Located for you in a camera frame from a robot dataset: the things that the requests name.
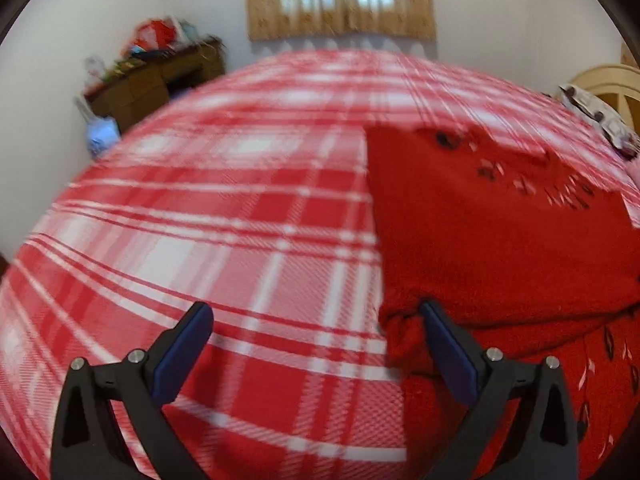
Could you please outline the red knitted sweater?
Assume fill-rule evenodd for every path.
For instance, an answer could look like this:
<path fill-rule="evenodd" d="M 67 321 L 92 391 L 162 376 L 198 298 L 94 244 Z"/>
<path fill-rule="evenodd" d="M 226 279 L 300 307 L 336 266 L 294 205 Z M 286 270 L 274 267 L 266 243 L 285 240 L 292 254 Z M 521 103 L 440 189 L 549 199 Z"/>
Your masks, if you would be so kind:
<path fill-rule="evenodd" d="M 578 474 L 591 477 L 639 403 L 639 232 L 623 197 L 555 152 L 510 150 L 478 127 L 376 125 L 366 140 L 408 476 L 436 463 L 465 412 L 427 345 L 419 304 L 431 299 L 484 347 L 560 360 Z"/>

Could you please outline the red white plaid bedspread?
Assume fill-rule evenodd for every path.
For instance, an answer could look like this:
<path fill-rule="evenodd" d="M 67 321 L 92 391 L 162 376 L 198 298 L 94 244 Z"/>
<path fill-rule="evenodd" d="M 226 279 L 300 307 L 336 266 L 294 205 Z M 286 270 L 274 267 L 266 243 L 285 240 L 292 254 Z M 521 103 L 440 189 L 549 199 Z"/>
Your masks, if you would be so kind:
<path fill-rule="evenodd" d="M 411 479 L 401 377 L 378 322 L 366 131 L 484 129 L 639 189 L 588 122 L 467 68 L 288 52 L 142 122 L 66 186 L 1 284 L 1 427 L 39 479 L 73 359 L 122 360 L 195 301 L 215 328 L 171 427 L 214 479 Z"/>

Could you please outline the white blue shopping bag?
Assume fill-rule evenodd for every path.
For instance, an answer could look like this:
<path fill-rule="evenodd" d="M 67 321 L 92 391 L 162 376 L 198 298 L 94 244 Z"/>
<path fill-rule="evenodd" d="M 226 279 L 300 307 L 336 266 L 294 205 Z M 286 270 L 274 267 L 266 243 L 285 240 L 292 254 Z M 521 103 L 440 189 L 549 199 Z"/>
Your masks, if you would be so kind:
<path fill-rule="evenodd" d="M 117 122 L 111 117 L 96 117 L 86 128 L 87 148 L 92 158 L 99 158 L 120 140 Z"/>

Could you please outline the white brown patterned pillow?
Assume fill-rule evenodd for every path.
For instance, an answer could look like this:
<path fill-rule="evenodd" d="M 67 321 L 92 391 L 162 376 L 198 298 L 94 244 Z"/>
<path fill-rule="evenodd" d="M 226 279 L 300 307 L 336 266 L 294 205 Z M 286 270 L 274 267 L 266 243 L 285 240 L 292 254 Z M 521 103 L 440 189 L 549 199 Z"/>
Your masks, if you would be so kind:
<path fill-rule="evenodd" d="M 626 160 L 639 156 L 639 136 L 612 106 L 574 84 L 559 86 L 561 102 L 600 130 L 612 148 Z"/>

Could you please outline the brown wooden desk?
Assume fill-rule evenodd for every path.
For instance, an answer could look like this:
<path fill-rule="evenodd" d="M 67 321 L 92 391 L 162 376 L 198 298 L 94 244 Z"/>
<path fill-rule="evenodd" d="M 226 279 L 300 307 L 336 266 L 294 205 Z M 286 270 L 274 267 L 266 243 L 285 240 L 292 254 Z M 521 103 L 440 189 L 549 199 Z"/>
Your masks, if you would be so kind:
<path fill-rule="evenodd" d="M 177 51 L 145 58 L 85 92 L 90 110 L 111 117 L 125 134 L 183 92 L 224 76 L 224 43 L 208 37 Z"/>

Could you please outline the cream wooden headboard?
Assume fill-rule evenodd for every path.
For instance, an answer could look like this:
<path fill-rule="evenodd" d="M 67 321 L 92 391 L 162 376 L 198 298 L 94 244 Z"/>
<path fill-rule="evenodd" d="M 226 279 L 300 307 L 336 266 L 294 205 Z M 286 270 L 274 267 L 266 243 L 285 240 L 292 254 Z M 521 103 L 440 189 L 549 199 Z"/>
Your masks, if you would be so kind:
<path fill-rule="evenodd" d="M 570 80 L 604 101 L 639 132 L 640 70 L 625 64 L 604 64 L 584 70 Z"/>

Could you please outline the red gift bag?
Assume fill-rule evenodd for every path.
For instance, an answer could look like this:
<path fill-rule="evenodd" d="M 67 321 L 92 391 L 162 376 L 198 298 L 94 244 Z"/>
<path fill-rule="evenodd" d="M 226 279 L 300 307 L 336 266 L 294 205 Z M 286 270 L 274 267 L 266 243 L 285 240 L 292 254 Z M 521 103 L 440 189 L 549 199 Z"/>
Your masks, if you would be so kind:
<path fill-rule="evenodd" d="M 171 21 L 149 20 L 134 29 L 128 49 L 131 51 L 154 51 L 168 49 L 176 40 L 177 32 Z"/>

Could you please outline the white card on wall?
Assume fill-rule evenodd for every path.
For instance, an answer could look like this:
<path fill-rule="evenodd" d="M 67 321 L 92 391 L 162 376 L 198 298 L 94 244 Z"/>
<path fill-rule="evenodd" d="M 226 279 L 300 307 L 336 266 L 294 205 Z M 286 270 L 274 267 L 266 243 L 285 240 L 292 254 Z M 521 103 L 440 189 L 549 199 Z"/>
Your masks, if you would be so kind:
<path fill-rule="evenodd" d="M 103 80 L 106 67 L 102 58 L 97 55 L 91 55 L 84 59 L 84 67 L 87 73 L 86 85 L 88 87 L 95 86 Z"/>

